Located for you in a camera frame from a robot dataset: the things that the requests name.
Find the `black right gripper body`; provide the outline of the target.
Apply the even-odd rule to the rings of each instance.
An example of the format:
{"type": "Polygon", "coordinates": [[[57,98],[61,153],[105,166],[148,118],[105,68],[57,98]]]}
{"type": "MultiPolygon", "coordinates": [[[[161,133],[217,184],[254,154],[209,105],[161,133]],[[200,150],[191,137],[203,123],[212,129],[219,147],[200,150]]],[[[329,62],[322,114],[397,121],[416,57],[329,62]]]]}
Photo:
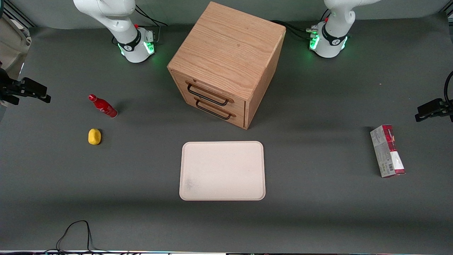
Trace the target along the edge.
{"type": "Polygon", "coordinates": [[[24,79],[12,79],[8,76],[7,72],[0,68],[0,95],[6,97],[8,95],[24,96],[21,86],[24,79]]]}

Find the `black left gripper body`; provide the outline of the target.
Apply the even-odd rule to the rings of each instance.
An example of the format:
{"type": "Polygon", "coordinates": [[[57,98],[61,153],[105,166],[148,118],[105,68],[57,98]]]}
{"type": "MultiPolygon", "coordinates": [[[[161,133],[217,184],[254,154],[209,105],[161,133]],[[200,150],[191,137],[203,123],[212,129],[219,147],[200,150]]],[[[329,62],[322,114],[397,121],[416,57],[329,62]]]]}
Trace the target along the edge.
{"type": "Polygon", "coordinates": [[[439,113],[439,117],[449,117],[450,121],[453,122],[453,103],[448,97],[443,100],[440,98],[440,104],[442,104],[442,111],[439,113]]]}

